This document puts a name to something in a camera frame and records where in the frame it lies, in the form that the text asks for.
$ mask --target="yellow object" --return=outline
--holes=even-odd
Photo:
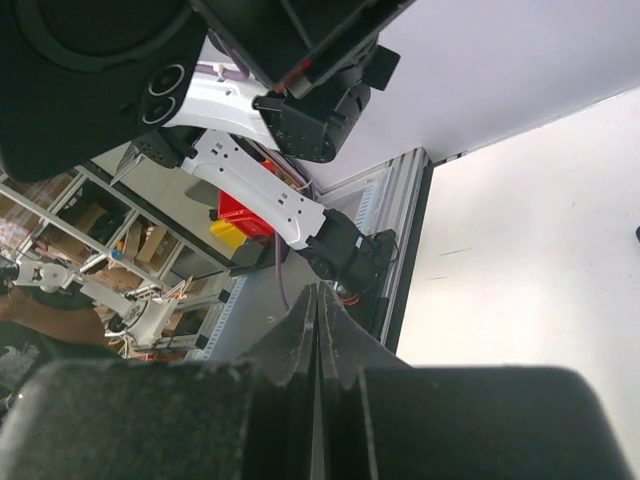
[[[234,250],[241,246],[246,240],[247,236],[231,225],[224,219],[216,220],[211,224],[209,231],[223,243],[233,248]]]

